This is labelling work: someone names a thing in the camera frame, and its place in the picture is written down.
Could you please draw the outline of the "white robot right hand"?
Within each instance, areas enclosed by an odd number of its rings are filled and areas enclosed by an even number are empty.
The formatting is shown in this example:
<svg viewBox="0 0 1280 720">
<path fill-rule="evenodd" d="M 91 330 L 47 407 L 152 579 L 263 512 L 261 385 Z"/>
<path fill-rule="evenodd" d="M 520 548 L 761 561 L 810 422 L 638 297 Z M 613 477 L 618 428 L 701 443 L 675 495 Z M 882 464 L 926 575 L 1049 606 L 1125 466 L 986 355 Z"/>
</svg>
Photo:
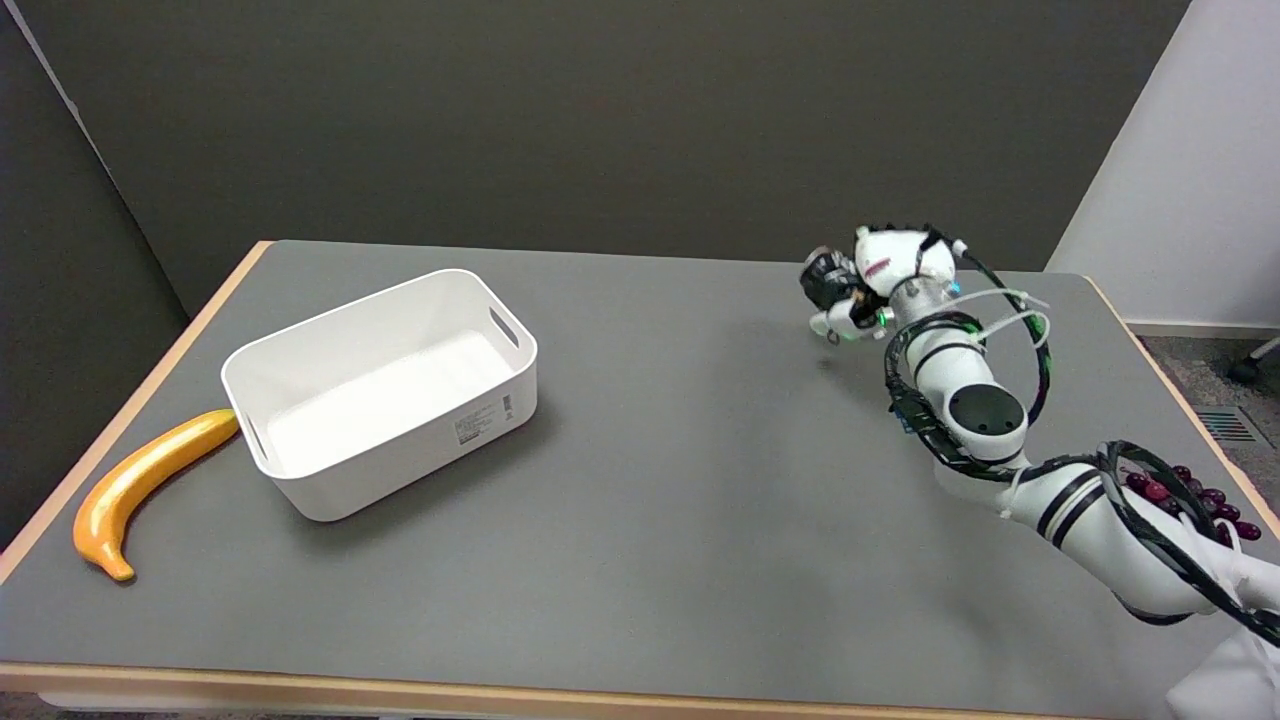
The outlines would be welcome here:
<svg viewBox="0 0 1280 720">
<path fill-rule="evenodd" d="M 814 249 L 799 277 L 815 307 L 808 325 L 832 345 L 882 340 L 960 295 L 950 240 L 932 227 L 861 225 L 852 249 Z"/>
</svg>

